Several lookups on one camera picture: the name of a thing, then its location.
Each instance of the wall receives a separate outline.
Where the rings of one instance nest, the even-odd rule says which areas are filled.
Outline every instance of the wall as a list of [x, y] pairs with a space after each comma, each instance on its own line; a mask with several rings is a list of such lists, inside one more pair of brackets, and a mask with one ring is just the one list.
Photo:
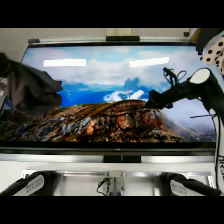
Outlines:
[[[140, 36], [183, 37], [189, 28], [136, 28]], [[106, 36], [107, 28], [0, 28], [0, 52], [19, 61], [32, 38]]]

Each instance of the black screen frame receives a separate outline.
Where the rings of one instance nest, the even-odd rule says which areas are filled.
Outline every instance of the black screen frame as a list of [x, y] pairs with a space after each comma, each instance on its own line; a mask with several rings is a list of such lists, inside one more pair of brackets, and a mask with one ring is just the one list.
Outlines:
[[[21, 62], [29, 48], [42, 47], [71, 47], [71, 46], [195, 46], [188, 42], [88, 42], [88, 43], [38, 43], [27, 46]], [[48, 155], [75, 155], [75, 154], [122, 154], [143, 155], [156, 152], [168, 154], [188, 152], [215, 152], [215, 142], [185, 142], [185, 143], [114, 143], [114, 142], [4, 142], [0, 141], [0, 153], [16, 154], [48, 154]]]

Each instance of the polka dot fabric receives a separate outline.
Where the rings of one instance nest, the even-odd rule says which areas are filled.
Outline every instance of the polka dot fabric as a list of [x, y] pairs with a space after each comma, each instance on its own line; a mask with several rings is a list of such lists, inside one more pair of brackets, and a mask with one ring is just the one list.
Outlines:
[[224, 76], [224, 35], [200, 58], [208, 65], [215, 65]]

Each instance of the landscape image on screen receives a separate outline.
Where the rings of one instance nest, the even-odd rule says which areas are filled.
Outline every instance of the landscape image on screen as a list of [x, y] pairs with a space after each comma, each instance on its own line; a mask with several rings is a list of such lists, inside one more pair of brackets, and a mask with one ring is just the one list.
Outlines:
[[[131, 67], [136, 60], [169, 57], [166, 64]], [[45, 60], [86, 59], [86, 66], [44, 67]], [[182, 99], [173, 108], [145, 107], [150, 90], [170, 88], [163, 68], [199, 68], [194, 46], [70, 46], [28, 48], [22, 61], [62, 80], [62, 104], [43, 118], [13, 110], [0, 115], [0, 141], [24, 142], [215, 142], [212, 118], [201, 101]]]

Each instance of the dark fabric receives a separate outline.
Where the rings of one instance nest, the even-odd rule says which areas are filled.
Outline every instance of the dark fabric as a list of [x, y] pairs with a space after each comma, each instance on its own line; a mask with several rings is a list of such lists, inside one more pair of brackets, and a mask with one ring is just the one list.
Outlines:
[[223, 30], [224, 28], [201, 28], [196, 44], [196, 51], [198, 52], [198, 55], [202, 55], [206, 44]]
[[53, 80], [47, 72], [8, 60], [0, 63], [0, 77], [7, 77], [7, 97], [18, 111], [42, 117], [61, 104], [57, 92], [62, 90], [62, 82]]

